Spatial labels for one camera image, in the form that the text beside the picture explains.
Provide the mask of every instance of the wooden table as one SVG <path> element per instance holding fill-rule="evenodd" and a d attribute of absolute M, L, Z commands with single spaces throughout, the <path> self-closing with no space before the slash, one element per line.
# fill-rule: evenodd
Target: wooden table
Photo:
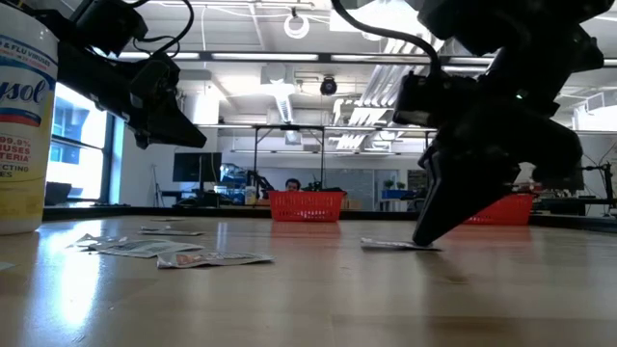
<path fill-rule="evenodd" d="M 461 227 L 442 253 L 363 252 L 412 223 L 191 218 L 171 237 L 274 264 L 157 270 L 67 249 L 138 235 L 150 217 L 45 224 L 0 237 L 2 346 L 615 346 L 617 236 Z"/>

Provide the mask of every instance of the person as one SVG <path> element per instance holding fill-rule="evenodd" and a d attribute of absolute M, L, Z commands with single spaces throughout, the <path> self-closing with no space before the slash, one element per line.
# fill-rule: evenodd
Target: person
<path fill-rule="evenodd" d="M 298 192 L 300 191 L 300 181 L 296 178 L 289 178 L 285 182 L 285 190 L 287 192 Z"/>

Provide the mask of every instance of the red basket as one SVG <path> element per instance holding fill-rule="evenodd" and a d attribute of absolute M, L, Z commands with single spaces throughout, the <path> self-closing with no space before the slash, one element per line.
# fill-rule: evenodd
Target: red basket
<path fill-rule="evenodd" d="M 269 192 L 272 218 L 278 222 L 336 222 L 343 192 Z"/>
<path fill-rule="evenodd" d="M 467 225 L 526 226 L 529 223 L 533 196 L 509 195 L 469 218 Z"/>

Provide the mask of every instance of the label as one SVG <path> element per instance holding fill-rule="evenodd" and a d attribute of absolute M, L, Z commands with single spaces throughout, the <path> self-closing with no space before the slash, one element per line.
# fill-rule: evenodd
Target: label
<path fill-rule="evenodd" d="M 53 57 L 0 35 L 0 217 L 42 213 L 57 72 Z"/>

